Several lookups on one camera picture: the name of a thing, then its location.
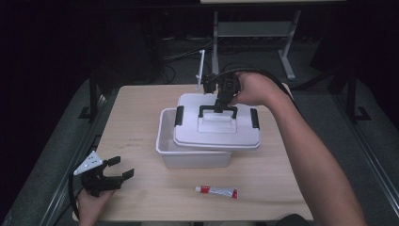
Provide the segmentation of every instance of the metal frame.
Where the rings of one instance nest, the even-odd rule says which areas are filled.
[[[279,50],[279,58],[290,81],[295,75],[288,60],[288,52],[293,42],[296,26],[301,10],[295,12],[292,21],[283,22],[219,22],[217,11],[214,19],[214,51],[212,53],[212,73],[219,74],[217,43],[219,37],[286,37],[283,49]]]
[[[340,106],[338,108],[341,109],[342,114],[347,115],[347,106],[345,106],[342,98],[340,98],[338,95],[334,95],[334,97],[334,101],[336,102],[336,105]],[[378,158],[375,156],[373,148],[367,142],[367,139],[364,137],[364,134],[361,132],[358,124],[349,117],[347,117],[347,123],[352,129],[352,132],[355,135],[356,139],[358,140],[358,143],[363,150],[363,153],[365,154],[367,163],[369,164],[372,173],[374,174],[385,196],[387,197],[388,202],[391,204],[391,207],[396,216],[399,217],[399,191],[391,181],[387,172],[379,163]]]
[[[55,193],[52,196],[52,200],[50,201],[50,204],[44,213],[40,226],[50,226],[55,223],[56,217],[60,213],[60,208],[62,207],[62,203],[67,199],[68,197],[68,175],[69,172],[73,170],[73,167],[81,160],[84,159],[87,155],[87,152],[90,148],[95,148],[94,146],[94,141],[98,139],[98,135],[96,134],[96,127],[97,127],[97,122],[98,120],[101,119],[101,116],[103,115],[103,109],[105,105],[107,104],[107,101],[103,95],[99,98],[99,100],[96,102],[96,108],[98,110],[98,114],[96,114],[98,117],[94,117],[93,121],[88,124],[87,131],[85,132],[85,136],[82,137],[82,140],[79,143],[78,148],[75,150],[73,157],[71,159],[70,165],[66,168],[65,173],[63,177],[60,179],[59,185],[55,191]]]
[[[96,119],[97,112],[98,112],[98,94],[97,94],[97,83],[96,83],[96,76],[93,73],[89,80],[89,97],[90,97],[90,107],[84,107],[80,112],[79,119],[89,119],[89,122],[92,123]]]
[[[349,119],[356,123],[357,121],[369,121],[371,117],[367,113],[367,111],[362,106],[358,106],[358,111],[360,115],[356,115],[356,83],[357,77],[356,73],[354,72],[355,69],[351,69],[348,76],[348,88],[347,88],[347,96],[346,96],[346,114],[348,115]]]

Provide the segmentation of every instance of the container lid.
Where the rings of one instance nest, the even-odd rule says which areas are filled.
[[[179,146],[213,151],[255,150],[260,145],[255,108],[236,105],[236,112],[215,113],[215,94],[186,93],[179,99],[174,141]]]

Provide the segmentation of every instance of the hand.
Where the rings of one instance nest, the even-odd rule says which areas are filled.
[[[284,104],[290,98],[268,77],[259,73],[241,72],[236,75],[240,80],[241,90],[231,100],[231,105],[265,105],[273,108]]]
[[[100,197],[94,197],[83,189],[78,197],[79,225],[92,226],[103,212],[105,204],[114,195],[116,190],[103,191]]]

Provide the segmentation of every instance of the person's left hand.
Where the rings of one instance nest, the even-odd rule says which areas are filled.
[[[79,226],[92,226],[103,212],[105,204],[116,190],[102,191],[99,197],[88,194],[83,189],[77,198],[79,206]]]

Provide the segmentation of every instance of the human arm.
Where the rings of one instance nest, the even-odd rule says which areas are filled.
[[[302,195],[317,225],[366,225],[355,193],[323,141],[290,97],[266,76],[238,73],[241,91],[232,105],[265,105],[276,119]]]
[[[83,189],[77,199],[79,205],[79,226],[94,225],[103,212],[105,204],[114,195],[115,191],[103,191],[99,197],[94,197]]]

